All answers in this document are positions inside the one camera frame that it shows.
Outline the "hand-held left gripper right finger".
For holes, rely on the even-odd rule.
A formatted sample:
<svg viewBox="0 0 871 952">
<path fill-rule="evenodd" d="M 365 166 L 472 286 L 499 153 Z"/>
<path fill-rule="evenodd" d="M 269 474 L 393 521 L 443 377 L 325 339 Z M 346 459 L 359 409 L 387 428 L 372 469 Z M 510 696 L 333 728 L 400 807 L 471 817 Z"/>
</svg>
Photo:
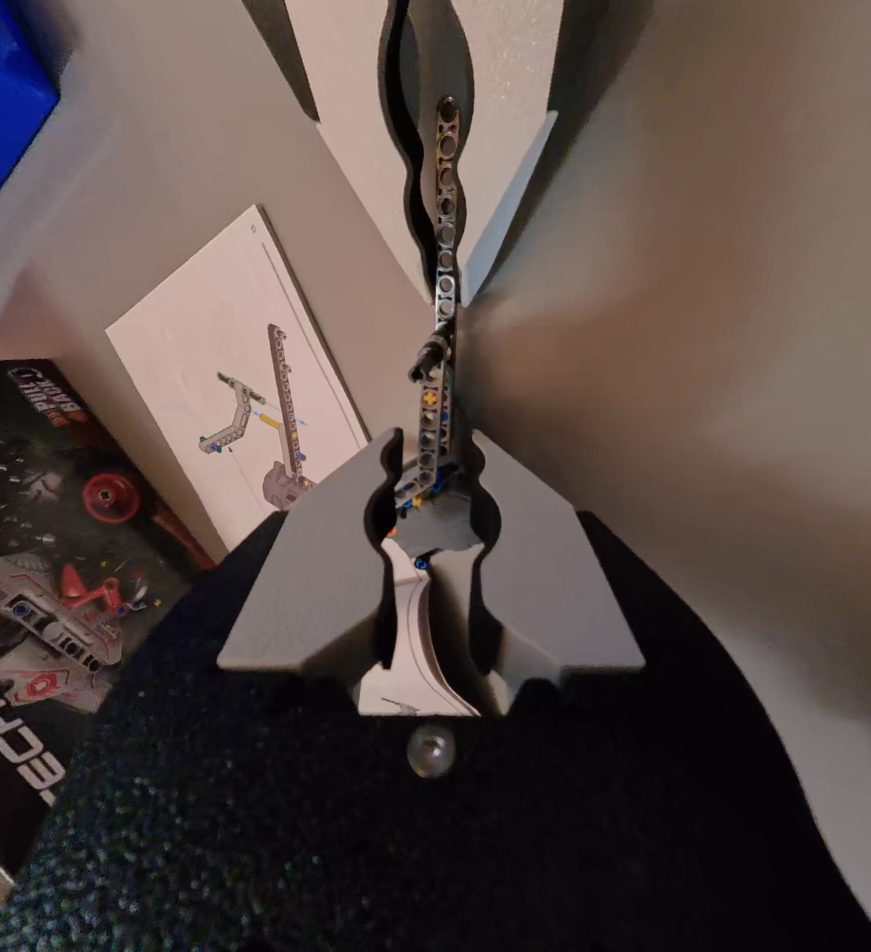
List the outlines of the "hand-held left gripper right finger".
<svg viewBox="0 0 871 952">
<path fill-rule="evenodd" d="M 485 433 L 474 528 L 471 653 L 504 686 L 507 708 L 530 682 L 640 672 L 644 655 L 572 504 Z"/>
</svg>

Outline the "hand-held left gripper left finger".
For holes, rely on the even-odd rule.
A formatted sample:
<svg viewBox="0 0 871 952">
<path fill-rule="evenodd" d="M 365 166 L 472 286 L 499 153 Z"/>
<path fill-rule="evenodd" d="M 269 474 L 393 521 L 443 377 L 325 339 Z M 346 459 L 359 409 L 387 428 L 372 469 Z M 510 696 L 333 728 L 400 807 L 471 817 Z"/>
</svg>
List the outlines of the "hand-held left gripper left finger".
<svg viewBox="0 0 871 952">
<path fill-rule="evenodd" d="M 286 515 L 217 656 L 252 708 L 358 716 L 359 684 L 392 660 L 394 526 L 404 434 L 392 427 Z"/>
</svg>

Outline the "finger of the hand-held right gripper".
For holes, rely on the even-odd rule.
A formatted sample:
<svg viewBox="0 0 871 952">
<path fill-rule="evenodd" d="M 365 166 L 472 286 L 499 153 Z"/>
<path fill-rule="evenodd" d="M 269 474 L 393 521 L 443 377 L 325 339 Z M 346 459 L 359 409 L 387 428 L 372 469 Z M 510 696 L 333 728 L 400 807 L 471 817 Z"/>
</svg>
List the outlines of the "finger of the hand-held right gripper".
<svg viewBox="0 0 871 952">
<path fill-rule="evenodd" d="M 360 203 L 426 302 L 433 301 L 406 208 L 409 166 L 387 124 L 386 1 L 288 1 L 288 15 L 323 141 Z"/>
<path fill-rule="evenodd" d="M 463 306 L 492 270 L 558 112 L 548 108 L 562 1 L 459 1 L 474 109 L 457 170 L 466 222 L 457 251 Z"/>
</svg>

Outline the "grey toy brick beam assembly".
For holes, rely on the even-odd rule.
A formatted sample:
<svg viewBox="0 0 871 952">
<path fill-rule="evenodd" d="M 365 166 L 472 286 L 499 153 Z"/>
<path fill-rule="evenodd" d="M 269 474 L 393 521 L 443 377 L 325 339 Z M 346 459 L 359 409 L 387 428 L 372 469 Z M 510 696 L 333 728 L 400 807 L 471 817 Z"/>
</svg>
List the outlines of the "grey toy brick beam assembly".
<svg viewBox="0 0 871 952">
<path fill-rule="evenodd" d="M 393 541 L 415 572 L 430 576 L 434 557 L 479 543 L 472 527 L 477 461 L 472 435 L 455 400 L 458 220 L 462 193 L 456 174 L 463 112 L 444 94 L 435 107 L 435 324 L 409 378 L 419 387 L 418 452 L 394 491 Z"/>
</svg>

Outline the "white instruction booklet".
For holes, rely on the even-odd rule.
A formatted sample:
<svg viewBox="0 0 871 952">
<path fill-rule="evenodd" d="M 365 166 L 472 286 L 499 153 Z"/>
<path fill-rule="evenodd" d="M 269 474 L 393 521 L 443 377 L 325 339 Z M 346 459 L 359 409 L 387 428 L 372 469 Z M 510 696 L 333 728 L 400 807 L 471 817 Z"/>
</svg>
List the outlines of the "white instruction booklet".
<svg viewBox="0 0 871 952">
<path fill-rule="evenodd" d="M 108 336 L 228 550 L 265 517 L 285 519 L 370 444 L 258 205 L 133 306 Z M 394 653 L 363 676 L 358 710 L 477 718 L 436 655 L 431 577 L 415 572 L 392 530 L 382 548 L 394 568 Z"/>
</svg>

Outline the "dark toy car box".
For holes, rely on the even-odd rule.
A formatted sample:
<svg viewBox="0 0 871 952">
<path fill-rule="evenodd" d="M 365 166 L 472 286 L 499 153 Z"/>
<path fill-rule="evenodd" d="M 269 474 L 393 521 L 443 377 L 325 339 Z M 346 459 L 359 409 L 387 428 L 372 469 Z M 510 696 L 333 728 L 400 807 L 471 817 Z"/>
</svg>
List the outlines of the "dark toy car box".
<svg viewBox="0 0 871 952">
<path fill-rule="evenodd" d="M 214 566 L 54 363 L 0 361 L 0 907 L 123 668 Z"/>
</svg>

